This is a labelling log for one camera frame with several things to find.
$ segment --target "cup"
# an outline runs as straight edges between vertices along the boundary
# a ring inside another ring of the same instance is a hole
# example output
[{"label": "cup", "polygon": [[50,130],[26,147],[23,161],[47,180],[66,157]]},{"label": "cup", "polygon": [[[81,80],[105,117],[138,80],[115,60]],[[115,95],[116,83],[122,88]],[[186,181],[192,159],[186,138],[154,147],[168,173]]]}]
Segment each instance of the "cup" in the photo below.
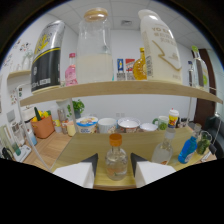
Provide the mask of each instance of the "cup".
[{"label": "cup", "polygon": [[177,110],[170,110],[169,112],[169,123],[168,123],[168,127],[169,128],[175,128],[176,127],[176,122],[178,120],[179,117],[179,112]]},{"label": "cup", "polygon": [[155,124],[156,122],[158,122],[157,126],[159,130],[166,130],[169,118],[166,116],[159,116],[152,121],[153,124]]},{"label": "cup", "polygon": [[75,126],[74,126],[74,123],[73,121],[69,121],[68,123],[66,123],[67,125],[67,132],[68,132],[68,135],[69,136],[74,136],[75,134]]},{"label": "cup", "polygon": [[103,118],[98,121],[98,129],[100,133],[115,133],[117,121],[113,118]]}]

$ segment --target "bowl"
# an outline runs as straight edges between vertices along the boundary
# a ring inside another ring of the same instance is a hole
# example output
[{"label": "bowl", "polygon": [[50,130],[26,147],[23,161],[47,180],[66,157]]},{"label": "bowl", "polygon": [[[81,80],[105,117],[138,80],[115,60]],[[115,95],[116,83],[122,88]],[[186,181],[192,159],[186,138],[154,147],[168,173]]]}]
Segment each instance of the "bowl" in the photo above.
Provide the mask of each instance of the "bowl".
[{"label": "bowl", "polygon": [[144,132],[148,132],[148,131],[155,131],[157,130],[158,126],[152,123],[144,123],[140,125],[140,128],[144,131]]},{"label": "bowl", "polygon": [[124,117],[118,120],[118,125],[125,133],[136,132],[141,122],[137,118]]}]

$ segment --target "kitchen counter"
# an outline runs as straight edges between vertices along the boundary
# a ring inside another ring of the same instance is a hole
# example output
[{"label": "kitchen counter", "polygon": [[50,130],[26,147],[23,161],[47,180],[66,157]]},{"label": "kitchen counter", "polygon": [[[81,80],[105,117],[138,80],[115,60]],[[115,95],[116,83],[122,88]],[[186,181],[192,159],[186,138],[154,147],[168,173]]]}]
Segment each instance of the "kitchen counter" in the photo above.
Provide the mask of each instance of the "kitchen counter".
[{"label": "kitchen counter", "polygon": [[[190,138],[192,129],[189,127],[177,128],[176,135],[172,141],[173,156],[168,165],[179,171],[190,165],[199,163],[203,157],[194,153],[193,157],[187,164],[181,164],[178,161],[178,155],[187,139]],[[94,182],[95,189],[118,190],[136,188],[133,176],[130,153],[135,153],[149,161],[157,144],[163,141],[165,131],[139,132],[139,133],[121,133],[122,145],[128,154],[128,171],[127,176],[121,181],[110,180],[105,171],[105,155],[111,148],[109,144],[110,134],[80,134],[76,133],[71,141],[66,145],[60,156],[52,166],[52,172],[55,169],[79,163],[82,160],[98,153],[99,159]]]}]

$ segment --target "blue bottle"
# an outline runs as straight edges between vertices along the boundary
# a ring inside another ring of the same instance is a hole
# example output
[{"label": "blue bottle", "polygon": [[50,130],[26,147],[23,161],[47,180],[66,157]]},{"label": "blue bottle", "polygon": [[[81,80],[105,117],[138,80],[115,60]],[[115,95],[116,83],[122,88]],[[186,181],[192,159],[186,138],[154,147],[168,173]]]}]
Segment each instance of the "blue bottle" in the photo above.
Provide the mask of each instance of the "blue bottle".
[{"label": "blue bottle", "polygon": [[195,124],[191,138],[184,143],[184,146],[178,156],[178,160],[180,163],[188,163],[188,161],[193,156],[195,150],[197,149],[197,138],[199,136],[200,130],[201,125]]}]

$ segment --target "bottle cap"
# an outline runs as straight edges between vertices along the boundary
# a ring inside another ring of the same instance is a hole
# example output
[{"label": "bottle cap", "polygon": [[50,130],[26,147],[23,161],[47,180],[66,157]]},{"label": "bottle cap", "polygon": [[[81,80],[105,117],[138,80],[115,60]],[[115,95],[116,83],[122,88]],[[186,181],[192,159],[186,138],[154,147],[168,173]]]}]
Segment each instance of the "bottle cap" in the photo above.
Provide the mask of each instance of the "bottle cap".
[{"label": "bottle cap", "polygon": [[192,46],[191,46],[191,49],[192,49],[194,52],[198,52],[198,48],[197,48],[195,45],[192,45]]},{"label": "bottle cap", "polygon": [[75,53],[70,53],[70,54],[69,54],[69,57],[70,57],[70,58],[74,58],[74,57],[75,57]]},{"label": "bottle cap", "polygon": [[110,145],[111,146],[120,146],[122,143],[122,135],[121,134],[111,134],[109,136],[110,139]]},{"label": "bottle cap", "polygon": [[84,18],[86,21],[89,22],[89,21],[105,20],[107,16],[108,16],[108,12],[106,9],[101,7],[96,7],[86,11]]},{"label": "bottle cap", "polygon": [[169,127],[166,128],[165,138],[173,139],[175,134],[176,134],[176,131],[174,128],[169,128]]},{"label": "bottle cap", "polygon": [[201,130],[201,125],[198,124],[198,123],[196,123],[196,124],[194,125],[194,130],[195,130],[195,132],[199,132],[199,131]]}]

